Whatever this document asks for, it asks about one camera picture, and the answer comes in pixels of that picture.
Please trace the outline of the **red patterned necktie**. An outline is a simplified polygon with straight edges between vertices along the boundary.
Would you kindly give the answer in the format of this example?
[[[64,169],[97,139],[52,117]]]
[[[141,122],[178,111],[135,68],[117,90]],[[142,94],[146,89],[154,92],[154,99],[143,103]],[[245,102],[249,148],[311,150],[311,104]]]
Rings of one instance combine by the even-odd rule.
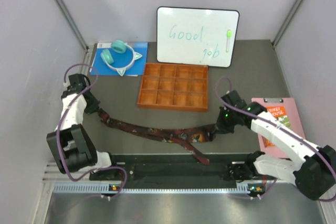
[[[113,119],[102,108],[98,109],[97,114],[101,122],[107,127],[157,142],[178,144],[193,155],[201,164],[210,164],[208,157],[195,148],[193,144],[211,142],[215,138],[216,133],[216,126],[214,124],[187,129],[158,129]]]

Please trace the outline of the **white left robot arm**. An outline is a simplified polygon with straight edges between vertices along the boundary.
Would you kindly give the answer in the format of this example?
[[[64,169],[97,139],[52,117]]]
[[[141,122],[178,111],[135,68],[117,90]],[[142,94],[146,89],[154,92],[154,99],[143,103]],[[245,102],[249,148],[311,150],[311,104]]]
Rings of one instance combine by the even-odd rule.
[[[59,143],[69,172],[78,172],[86,167],[101,168],[101,174],[107,180],[114,180],[119,174],[119,168],[112,163],[112,157],[107,152],[98,152],[86,130],[83,128],[83,116],[96,113],[99,101],[87,90],[90,81],[84,74],[69,76],[66,90],[61,95],[63,121],[60,126]]]

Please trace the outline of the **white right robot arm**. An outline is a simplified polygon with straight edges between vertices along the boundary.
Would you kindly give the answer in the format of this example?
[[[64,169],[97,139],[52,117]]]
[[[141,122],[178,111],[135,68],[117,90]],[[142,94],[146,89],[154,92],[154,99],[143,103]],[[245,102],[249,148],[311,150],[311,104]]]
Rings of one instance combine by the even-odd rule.
[[[252,180],[272,176],[294,186],[307,198],[324,202],[322,196],[335,185],[335,149],[307,141],[279,122],[258,102],[247,104],[237,91],[218,97],[223,104],[217,125],[232,130],[242,125],[266,138],[287,155],[286,159],[255,152],[245,166]]]

